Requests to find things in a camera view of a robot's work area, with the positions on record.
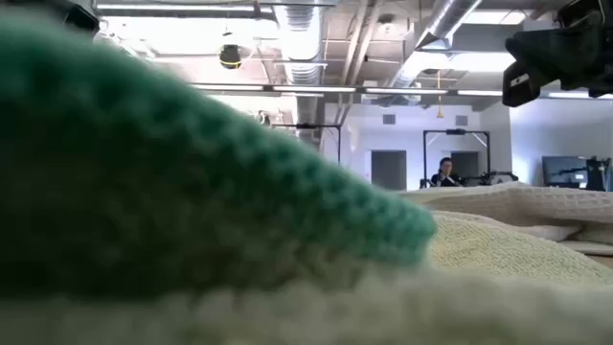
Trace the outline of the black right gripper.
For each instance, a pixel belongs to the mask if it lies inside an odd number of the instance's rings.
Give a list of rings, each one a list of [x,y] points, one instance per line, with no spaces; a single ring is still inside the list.
[[[572,0],[556,22],[506,39],[514,63],[503,73],[503,105],[534,101],[553,81],[563,91],[584,88],[593,99],[613,94],[613,0]]]

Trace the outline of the green microfiber towel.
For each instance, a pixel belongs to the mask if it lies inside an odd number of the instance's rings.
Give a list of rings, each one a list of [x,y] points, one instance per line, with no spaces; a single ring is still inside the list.
[[[182,80],[0,11],[0,298],[348,286],[430,214]]]

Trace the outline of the background computer monitor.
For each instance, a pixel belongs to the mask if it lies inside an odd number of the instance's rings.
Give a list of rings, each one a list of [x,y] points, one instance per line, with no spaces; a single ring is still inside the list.
[[[542,178],[546,186],[585,188],[588,182],[586,159],[581,156],[543,156]]]

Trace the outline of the gray door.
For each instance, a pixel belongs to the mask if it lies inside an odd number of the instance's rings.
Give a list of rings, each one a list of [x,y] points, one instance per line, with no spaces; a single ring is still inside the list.
[[[405,191],[407,187],[405,150],[372,150],[371,181],[391,191]]]
[[[454,151],[450,154],[452,172],[459,177],[476,177],[481,173],[478,151]]]

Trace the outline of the ceiling light strip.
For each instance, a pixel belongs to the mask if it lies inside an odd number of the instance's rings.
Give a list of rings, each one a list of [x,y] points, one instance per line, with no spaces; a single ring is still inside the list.
[[[323,85],[272,85],[272,84],[213,84],[192,83],[204,91],[218,92],[278,92],[278,93],[331,93],[331,94],[370,94],[392,96],[450,96],[450,97],[492,97],[500,98],[499,90],[477,89],[430,89],[430,88],[383,88],[364,86],[323,86]]]

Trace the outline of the person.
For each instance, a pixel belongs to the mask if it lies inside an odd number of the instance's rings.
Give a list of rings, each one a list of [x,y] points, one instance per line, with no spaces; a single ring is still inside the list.
[[[433,187],[463,187],[464,181],[453,172],[453,162],[450,157],[444,157],[439,164],[439,169],[431,179]]]

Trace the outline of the black ceiling device yellow band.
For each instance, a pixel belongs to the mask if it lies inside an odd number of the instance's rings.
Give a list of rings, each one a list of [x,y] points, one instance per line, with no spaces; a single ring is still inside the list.
[[[236,44],[227,44],[221,47],[218,55],[219,63],[228,70],[236,70],[242,64],[240,47]]]

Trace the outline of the silver ventilation duct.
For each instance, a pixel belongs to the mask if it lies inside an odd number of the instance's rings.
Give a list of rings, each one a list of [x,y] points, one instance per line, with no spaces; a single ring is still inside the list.
[[[287,83],[293,86],[319,85],[323,66],[316,64],[322,57],[324,11],[307,5],[275,6],[273,11],[281,30],[282,55],[293,61],[284,66]],[[298,124],[321,125],[324,122],[324,101],[314,96],[296,96]],[[322,129],[297,129],[297,137],[313,147],[319,147]]]
[[[407,58],[387,87],[408,88],[420,72],[441,70],[449,61],[453,35],[483,0],[436,0],[430,15],[406,38]]]

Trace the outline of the black gantry frame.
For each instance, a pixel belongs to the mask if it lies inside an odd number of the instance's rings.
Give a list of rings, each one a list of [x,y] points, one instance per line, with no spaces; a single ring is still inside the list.
[[[422,179],[420,180],[420,189],[427,189],[432,185],[430,175],[428,174],[428,161],[427,150],[430,143],[428,142],[428,135],[431,133],[444,134],[451,136],[464,136],[472,135],[475,139],[480,141],[486,148],[486,171],[479,176],[471,176],[471,179],[477,179],[484,181],[486,177],[491,177],[493,171],[491,168],[491,147],[490,147],[490,133],[483,130],[466,130],[462,128],[450,128],[450,129],[426,129],[422,132]]]
[[[319,124],[299,123],[299,124],[271,124],[270,127],[271,128],[291,128],[291,129],[295,129],[298,131],[334,128],[337,132],[337,143],[336,143],[337,163],[341,164],[342,127],[340,125],[319,125]]]

